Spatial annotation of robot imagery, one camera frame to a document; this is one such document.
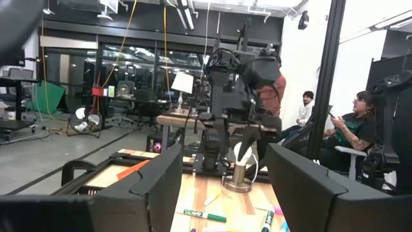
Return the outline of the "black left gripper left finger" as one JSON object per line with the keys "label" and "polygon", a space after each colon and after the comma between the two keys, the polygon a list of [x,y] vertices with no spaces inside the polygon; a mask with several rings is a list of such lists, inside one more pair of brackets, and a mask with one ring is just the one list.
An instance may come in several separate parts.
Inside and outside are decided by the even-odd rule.
{"label": "black left gripper left finger", "polygon": [[175,144],[93,198],[93,232],[170,232],[182,181]]}

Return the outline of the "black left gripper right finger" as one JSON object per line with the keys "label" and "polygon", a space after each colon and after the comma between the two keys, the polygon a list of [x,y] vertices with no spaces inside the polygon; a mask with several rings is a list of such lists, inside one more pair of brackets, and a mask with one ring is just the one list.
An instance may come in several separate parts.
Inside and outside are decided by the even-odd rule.
{"label": "black left gripper right finger", "polygon": [[383,232],[383,194],[282,146],[267,148],[268,175],[291,232]]}

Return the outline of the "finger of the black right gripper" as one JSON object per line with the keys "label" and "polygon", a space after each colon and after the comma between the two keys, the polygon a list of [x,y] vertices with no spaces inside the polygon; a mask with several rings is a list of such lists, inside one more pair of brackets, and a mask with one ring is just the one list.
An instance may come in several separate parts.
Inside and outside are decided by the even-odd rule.
{"label": "finger of the black right gripper", "polygon": [[251,147],[251,145],[260,138],[261,135],[258,131],[246,131],[242,136],[241,146],[238,153],[238,160],[241,160],[245,156],[247,150]]}

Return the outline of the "dark green whiteboard marker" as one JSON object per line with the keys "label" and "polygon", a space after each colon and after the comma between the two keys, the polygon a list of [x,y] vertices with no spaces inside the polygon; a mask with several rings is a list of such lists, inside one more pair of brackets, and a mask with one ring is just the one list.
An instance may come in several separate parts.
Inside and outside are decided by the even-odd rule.
{"label": "dark green whiteboard marker", "polygon": [[270,209],[270,210],[267,211],[260,232],[270,232],[272,222],[273,222],[273,219],[274,219],[274,215],[275,215],[275,213],[274,213],[273,209]]}

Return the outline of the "person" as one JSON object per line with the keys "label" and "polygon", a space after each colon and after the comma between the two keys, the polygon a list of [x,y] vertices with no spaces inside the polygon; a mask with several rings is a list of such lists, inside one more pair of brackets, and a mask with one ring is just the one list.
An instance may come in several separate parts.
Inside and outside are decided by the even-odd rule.
{"label": "person", "polygon": [[336,150],[337,146],[367,151],[375,143],[374,99],[367,92],[359,92],[353,111],[343,116],[331,116],[333,127],[324,130],[323,146],[318,160],[332,170],[348,171],[351,155]]}
{"label": "person", "polygon": [[[279,117],[281,113],[281,101],[284,96],[285,88],[286,77],[281,72],[279,72],[279,77],[274,83],[273,88],[265,86],[258,91],[266,111],[270,112],[275,117]],[[261,161],[265,158],[266,146],[268,145],[268,143],[274,141],[275,139],[272,133],[268,133],[260,140],[256,141],[258,161]]]}
{"label": "person", "polygon": [[282,131],[280,141],[288,140],[295,133],[297,133],[303,126],[306,125],[310,116],[312,115],[312,108],[314,106],[314,93],[313,91],[305,91],[303,93],[303,104],[300,105],[298,116],[295,120],[296,125],[293,125]]}

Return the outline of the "brass lamp with white bulb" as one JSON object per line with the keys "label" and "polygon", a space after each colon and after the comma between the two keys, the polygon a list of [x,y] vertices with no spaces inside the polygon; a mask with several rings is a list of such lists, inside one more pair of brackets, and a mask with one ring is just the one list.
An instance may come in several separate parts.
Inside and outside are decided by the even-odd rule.
{"label": "brass lamp with white bulb", "polygon": [[252,190],[252,181],[245,177],[247,162],[253,157],[252,148],[248,147],[246,152],[238,161],[241,153],[242,142],[239,142],[234,147],[234,172],[232,175],[223,178],[223,186],[229,191],[236,193],[248,193]]}

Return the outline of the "orange plastic basket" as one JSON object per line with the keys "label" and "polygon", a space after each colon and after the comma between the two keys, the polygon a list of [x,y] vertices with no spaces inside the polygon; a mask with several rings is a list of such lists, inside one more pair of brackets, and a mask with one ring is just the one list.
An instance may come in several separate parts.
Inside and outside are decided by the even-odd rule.
{"label": "orange plastic basket", "polygon": [[123,171],[121,171],[120,173],[117,174],[117,179],[121,180],[124,177],[130,175],[131,173],[138,171],[141,167],[143,167],[144,165],[146,165],[148,162],[150,162],[150,160],[144,160],[138,164],[135,164],[134,166],[131,166]]}

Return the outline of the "computer tower pink lights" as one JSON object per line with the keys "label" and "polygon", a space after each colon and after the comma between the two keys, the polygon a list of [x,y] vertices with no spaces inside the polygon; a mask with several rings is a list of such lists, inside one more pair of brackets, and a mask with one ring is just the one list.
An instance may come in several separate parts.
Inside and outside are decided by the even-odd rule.
{"label": "computer tower pink lights", "polygon": [[162,133],[152,133],[147,136],[146,152],[161,153],[162,150]]}

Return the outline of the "thin green marker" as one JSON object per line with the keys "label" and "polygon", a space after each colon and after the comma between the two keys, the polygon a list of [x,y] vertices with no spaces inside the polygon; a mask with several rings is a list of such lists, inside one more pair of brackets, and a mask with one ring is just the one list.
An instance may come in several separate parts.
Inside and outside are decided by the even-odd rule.
{"label": "thin green marker", "polygon": [[217,222],[226,222],[227,218],[224,216],[219,216],[215,214],[210,214],[206,212],[201,212],[201,211],[194,211],[194,210],[189,210],[189,209],[184,209],[183,214],[185,215],[190,215],[193,217],[199,217],[199,218],[205,218],[207,220],[213,220]]}

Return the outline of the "thin yellow tip marker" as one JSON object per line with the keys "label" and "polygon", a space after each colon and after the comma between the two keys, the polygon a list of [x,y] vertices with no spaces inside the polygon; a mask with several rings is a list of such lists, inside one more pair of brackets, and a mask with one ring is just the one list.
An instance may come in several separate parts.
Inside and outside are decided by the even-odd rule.
{"label": "thin yellow tip marker", "polygon": [[210,203],[212,203],[214,200],[216,200],[220,196],[220,192],[213,193],[210,196],[207,197],[207,199],[204,201],[203,205],[208,206]]}

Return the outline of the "light grey office chair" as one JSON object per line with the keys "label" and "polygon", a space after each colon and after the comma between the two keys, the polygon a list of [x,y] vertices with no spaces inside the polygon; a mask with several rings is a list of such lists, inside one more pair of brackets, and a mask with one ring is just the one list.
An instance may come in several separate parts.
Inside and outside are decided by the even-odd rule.
{"label": "light grey office chair", "polygon": [[350,154],[351,160],[350,160],[350,170],[349,170],[348,178],[352,180],[356,180],[357,178],[357,168],[356,168],[357,158],[358,157],[365,158],[368,156],[368,154],[364,151],[357,151],[355,149],[347,148],[344,146],[336,146],[335,149],[339,152]]}

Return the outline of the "wooden workbench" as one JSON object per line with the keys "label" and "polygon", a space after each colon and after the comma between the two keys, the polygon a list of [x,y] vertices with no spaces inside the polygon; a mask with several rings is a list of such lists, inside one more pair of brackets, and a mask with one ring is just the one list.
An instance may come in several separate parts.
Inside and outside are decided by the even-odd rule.
{"label": "wooden workbench", "polygon": [[156,122],[163,126],[162,132],[162,152],[169,147],[169,134],[171,127],[194,129],[196,127],[198,130],[204,130],[205,126],[196,119],[186,120],[187,113],[164,113],[156,117]]}

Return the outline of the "long black work desk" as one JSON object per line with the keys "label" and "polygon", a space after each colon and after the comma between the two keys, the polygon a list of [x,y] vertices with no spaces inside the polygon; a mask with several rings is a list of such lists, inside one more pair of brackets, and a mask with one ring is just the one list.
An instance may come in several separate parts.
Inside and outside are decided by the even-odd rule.
{"label": "long black work desk", "polygon": [[166,112],[169,102],[160,99],[136,99],[135,97],[109,97],[93,95],[98,101],[104,129],[131,127],[141,130],[144,126],[158,131],[156,117]]}

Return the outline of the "black floor fan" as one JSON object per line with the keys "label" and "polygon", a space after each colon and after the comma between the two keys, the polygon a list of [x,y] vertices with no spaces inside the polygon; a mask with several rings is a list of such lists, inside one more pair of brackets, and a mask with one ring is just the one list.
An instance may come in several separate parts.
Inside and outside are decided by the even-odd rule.
{"label": "black floor fan", "polygon": [[68,137],[87,135],[99,139],[102,131],[102,117],[99,111],[90,106],[78,107],[68,118]]}

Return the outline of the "grey mesh office chair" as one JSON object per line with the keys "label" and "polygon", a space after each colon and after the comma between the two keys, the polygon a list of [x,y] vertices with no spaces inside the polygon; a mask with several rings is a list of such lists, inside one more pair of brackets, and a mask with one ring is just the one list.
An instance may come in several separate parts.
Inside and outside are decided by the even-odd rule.
{"label": "grey mesh office chair", "polygon": [[106,124],[116,123],[118,126],[122,122],[128,122],[134,125],[133,119],[127,115],[135,107],[135,102],[132,101],[132,92],[135,90],[135,84],[131,81],[120,81],[115,89],[115,95],[108,99],[108,113],[105,119]]}

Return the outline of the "black partition panel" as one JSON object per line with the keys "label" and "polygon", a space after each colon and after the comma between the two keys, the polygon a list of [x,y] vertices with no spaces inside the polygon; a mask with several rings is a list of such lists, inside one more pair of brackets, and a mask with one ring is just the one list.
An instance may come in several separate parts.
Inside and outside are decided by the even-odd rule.
{"label": "black partition panel", "polygon": [[412,33],[390,30],[380,60],[371,62],[366,89],[402,70],[412,70]]}

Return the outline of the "green screen panel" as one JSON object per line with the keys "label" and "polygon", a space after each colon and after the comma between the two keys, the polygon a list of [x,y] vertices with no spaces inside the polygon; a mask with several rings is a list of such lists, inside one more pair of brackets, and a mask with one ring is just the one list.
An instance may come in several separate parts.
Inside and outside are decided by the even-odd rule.
{"label": "green screen panel", "polygon": [[45,114],[54,114],[60,101],[64,98],[66,89],[62,86],[42,81],[35,85],[33,98],[24,104],[28,109]]}

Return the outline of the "black rolling table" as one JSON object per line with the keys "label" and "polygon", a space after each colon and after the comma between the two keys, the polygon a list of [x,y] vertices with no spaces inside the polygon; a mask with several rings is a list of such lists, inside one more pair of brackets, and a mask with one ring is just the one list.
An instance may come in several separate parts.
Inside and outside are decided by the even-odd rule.
{"label": "black rolling table", "polygon": [[[0,77],[0,87],[14,87],[15,88],[15,119],[0,119],[0,137],[3,139],[1,144],[9,144],[13,142],[18,142],[20,140],[26,140],[36,136],[37,125],[34,121],[23,121],[22,120],[22,99],[23,99],[23,87],[22,82],[37,83],[33,79],[19,79],[15,77]],[[25,128],[30,128],[32,135],[28,137],[19,137],[18,139],[12,140],[10,135],[12,132],[16,132]]]}

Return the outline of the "black aluminium rig frame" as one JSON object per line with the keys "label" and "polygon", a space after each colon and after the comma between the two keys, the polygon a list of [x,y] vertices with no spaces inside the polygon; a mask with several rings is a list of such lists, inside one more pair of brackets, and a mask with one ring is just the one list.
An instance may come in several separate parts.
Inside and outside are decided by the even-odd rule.
{"label": "black aluminium rig frame", "polygon": [[331,0],[312,121],[306,129],[296,133],[295,136],[290,139],[290,142],[287,143],[288,145],[293,145],[297,142],[298,138],[303,135],[309,135],[309,145],[306,152],[308,158],[313,159],[314,162],[318,161],[318,153],[321,150],[321,142],[323,139],[324,124],[328,116],[328,101],[332,90],[333,73],[339,48],[339,37],[345,6],[346,0]]}

